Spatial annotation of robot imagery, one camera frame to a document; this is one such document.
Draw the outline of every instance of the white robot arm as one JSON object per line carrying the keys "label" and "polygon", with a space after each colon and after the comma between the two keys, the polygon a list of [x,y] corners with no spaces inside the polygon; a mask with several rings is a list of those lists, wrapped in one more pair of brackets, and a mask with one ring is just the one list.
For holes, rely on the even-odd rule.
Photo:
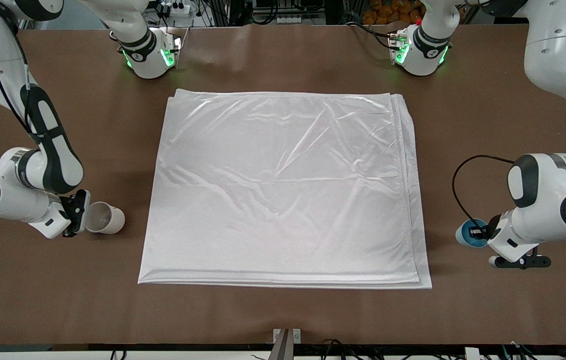
{"label": "white robot arm", "polygon": [[[539,88],[566,99],[566,1],[492,0],[488,6],[493,15],[529,19],[525,73]],[[548,260],[536,260],[535,252],[526,253],[543,242],[566,240],[566,152],[519,157],[507,186],[516,208],[494,216],[480,231],[464,224],[457,240],[473,246],[477,243],[469,239],[484,240],[500,255],[490,260],[496,267],[548,266]]]}
{"label": "white robot arm", "polygon": [[13,148],[1,157],[0,217],[29,223],[50,239],[70,227],[75,214],[84,214],[79,206],[68,215],[56,195],[74,190],[83,168],[49,96],[29,73],[15,23],[17,17],[49,20],[62,8],[62,0],[0,2],[0,105],[12,110],[38,144],[36,149]]}
{"label": "white robot arm", "polygon": [[166,27],[147,27],[141,12],[149,0],[79,0],[113,32],[127,66],[144,79],[163,75],[176,63],[179,39]]}
{"label": "white robot arm", "polygon": [[[156,78],[175,64],[178,50],[166,29],[149,29],[140,11],[147,0],[84,1],[118,38],[128,65]],[[90,194],[73,191],[83,168],[47,93],[36,83],[16,37],[18,19],[57,18],[63,0],[0,1],[0,105],[10,109],[38,148],[13,148],[0,160],[0,217],[29,223],[52,239],[84,230]]]}
{"label": "white robot arm", "polygon": [[423,21],[390,37],[390,45],[398,48],[390,50],[392,63],[417,76],[430,75],[445,61],[449,40],[461,19],[455,7],[459,0],[422,3],[427,9]]}

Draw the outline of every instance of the white cloth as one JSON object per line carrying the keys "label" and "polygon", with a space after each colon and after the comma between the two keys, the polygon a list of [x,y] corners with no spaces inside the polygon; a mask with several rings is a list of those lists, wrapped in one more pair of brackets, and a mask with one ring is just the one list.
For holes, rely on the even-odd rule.
{"label": "white cloth", "polygon": [[139,283],[431,289],[402,96],[179,89]]}

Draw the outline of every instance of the power strip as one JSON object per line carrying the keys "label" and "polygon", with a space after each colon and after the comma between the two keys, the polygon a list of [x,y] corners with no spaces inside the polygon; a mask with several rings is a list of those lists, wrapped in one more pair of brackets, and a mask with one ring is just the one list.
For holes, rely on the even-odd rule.
{"label": "power strip", "polygon": [[182,9],[179,7],[174,7],[171,10],[172,16],[181,16],[183,18],[187,18],[189,16],[189,10],[191,10],[191,5],[185,5]]}
{"label": "power strip", "polygon": [[302,22],[303,18],[301,18],[300,16],[283,15],[276,18],[277,25],[300,24]]}

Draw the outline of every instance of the white cup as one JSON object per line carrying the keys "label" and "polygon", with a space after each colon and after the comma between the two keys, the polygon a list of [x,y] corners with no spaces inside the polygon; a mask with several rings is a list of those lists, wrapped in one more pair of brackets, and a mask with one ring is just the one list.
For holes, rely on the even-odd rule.
{"label": "white cup", "polygon": [[89,205],[85,228],[92,233],[116,234],[125,225],[125,214],[118,207],[97,201]]}

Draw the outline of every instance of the green led light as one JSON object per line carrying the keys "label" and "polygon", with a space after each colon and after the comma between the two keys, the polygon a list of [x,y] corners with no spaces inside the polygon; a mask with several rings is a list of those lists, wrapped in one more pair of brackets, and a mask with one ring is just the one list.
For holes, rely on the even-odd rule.
{"label": "green led light", "polygon": [[447,53],[447,50],[449,49],[449,46],[445,46],[445,50],[443,50],[443,55],[441,55],[441,59],[438,60],[438,64],[442,64],[445,61],[445,54]]}
{"label": "green led light", "polygon": [[172,54],[169,53],[167,50],[161,50],[161,55],[163,55],[163,59],[165,60],[165,64],[167,66],[173,66],[174,64],[174,57]]}
{"label": "green led light", "polygon": [[409,44],[406,44],[403,48],[401,48],[401,50],[398,51],[396,55],[396,62],[399,64],[403,64],[408,51],[409,51]]}
{"label": "green led light", "polygon": [[130,68],[132,67],[132,62],[129,61],[129,57],[127,57],[127,53],[125,53],[125,50],[123,50],[123,55],[125,55],[125,59],[127,60],[127,66],[129,66]]}

